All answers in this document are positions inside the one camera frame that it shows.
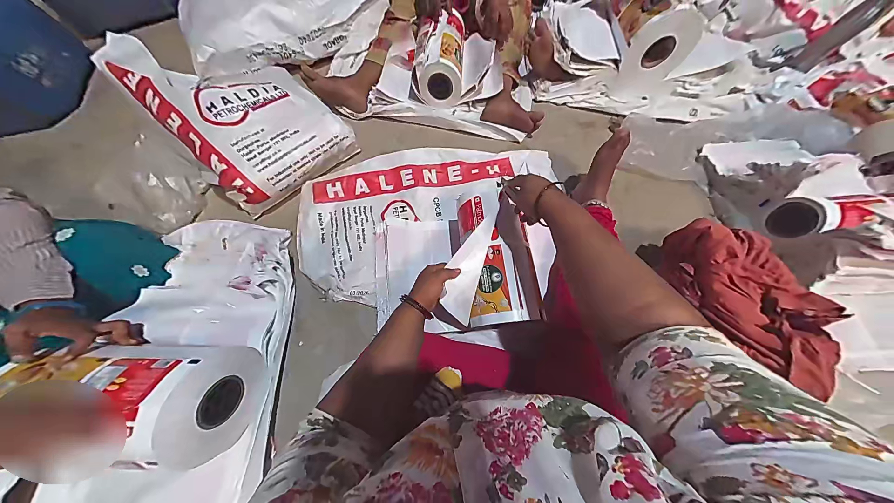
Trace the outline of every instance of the cardboard core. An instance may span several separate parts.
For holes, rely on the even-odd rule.
[[[808,235],[820,226],[822,215],[812,205],[802,201],[781,204],[767,215],[767,232],[778,237],[792,238]]]
[[[453,94],[453,82],[443,73],[435,73],[428,78],[428,94],[432,98],[445,100]]]
[[[224,424],[239,408],[245,396],[245,383],[239,376],[220,378],[198,402],[196,424],[202,430],[213,430]]]
[[[643,59],[639,63],[643,68],[654,68],[671,57],[675,48],[677,48],[677,39],[673,35],[661,37],[645,50]]]

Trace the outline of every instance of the red garment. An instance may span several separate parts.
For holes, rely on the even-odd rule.
[[[699,218],[664,238],[659,274],[749,356],[829,399],[840,350],[822,327],[849,315],[799,285],[770,240]]]
[[[596,206],[586,209],[618,237],[610,209]],[[509,389],[526,394],[573,396],[626,421],[627,413],[615,398],[599,351],[580,327],[577,307],[556,265],[550,271],[546,296],[549,340],[544,341],[536,355],[425,334],[418,368],[423,372],[436,372],[448,366],[459,369],[463,387],[472,391]]]

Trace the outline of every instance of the teal fabric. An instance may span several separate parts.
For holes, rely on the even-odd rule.
[[[56,220],[53,227],[56,246],[73,267],[74,300],[94,320],[133,304],[140,289],[163,285],[171,277],[164,265],[177,249],[146,229],[113,220]],[[0,308],[0,325],[8,316]],[[68,342],[41,337],[39,346],[56,349]],[[0,364],[7,362],[0,346]]]

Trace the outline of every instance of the floral printed fabric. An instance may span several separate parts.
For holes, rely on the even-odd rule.
[[[616,372],[636,430],[575,398],[494,391],[380,455],[314,411],[252,501],[894,503],[890,447],[713,329],[641,336]]]

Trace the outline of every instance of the bangle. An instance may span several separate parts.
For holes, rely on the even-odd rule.
[[[419,302],[417,302],[416,299],[410,297],[409,295],[401,295],[401,302],[407,303],[407,305],[413,307],[416,311],[421,312],[422,315],[426,317],[426,320],[431,320],[432,318],[434,318],[434,314],[432,314],[431,311],[426,309],[424,305],[420,304]]]
[[[87,308],[84,307],[84,304],[82,303],[76,303],[75,301],[37,301],[35,303],[30,303],[19,310],[13,311],[8,322],[13,323],[28,312],[41,309],[71,309],[75,310],[79,316],[87,316]]]
[[[605,201],[601,201],[598,199],[591,199],[591,200],[585,202],[584,204],[582,204],[581,206],[583,206],[584,208],[588,208],[590,206],[598,206],[599,208],[611,209],[611,208],[609,208],[609,205],[605,204]]]
[[[548,225],[542,218],[540,218],[540,211],[537,209],[537,205],[540,204],[540,198],[542,198],[544,196],[546,191],[548,191],[550,187],[554,187],[559,183],[562,183],[564,185],[563,182],[552,182],[549,185],[546,185],[543,189],[540,189],[540,192],[537,194],[537,197],[534,198],[534,214],[537,216],[536,221],[538,223],[542,224],[544,227],[548,227]]]

